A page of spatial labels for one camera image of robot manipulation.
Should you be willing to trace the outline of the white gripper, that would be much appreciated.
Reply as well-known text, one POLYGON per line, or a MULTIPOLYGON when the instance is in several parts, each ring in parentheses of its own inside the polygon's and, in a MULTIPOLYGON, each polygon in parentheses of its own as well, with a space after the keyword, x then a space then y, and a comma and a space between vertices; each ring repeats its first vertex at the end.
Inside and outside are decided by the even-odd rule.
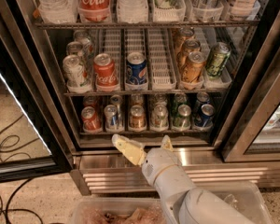
POLYGON ((181 161, 172 151, 174 150, 171 139, 165 135, 161 141, 161 147, 152 148, 147 154, 144 145, 131 140, 123 135, 112 136, 113 146, 133 165, 142 165, 142 174, 148 184, 153 186, 157 176, 166 168, 180 165, 181 161))

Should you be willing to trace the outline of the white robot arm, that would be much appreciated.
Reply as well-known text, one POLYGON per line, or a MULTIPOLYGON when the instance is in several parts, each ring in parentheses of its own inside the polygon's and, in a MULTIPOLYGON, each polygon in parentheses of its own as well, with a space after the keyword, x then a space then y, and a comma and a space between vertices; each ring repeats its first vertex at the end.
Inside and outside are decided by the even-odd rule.
POLYGON ((161 199, 167 224, 254 224, 207 189, 197 187, 174 154, 165 135, 160 147, 145 145, 123 135, 112 136, 113 146, 133 165, 139 165, 148 184, 161 199))

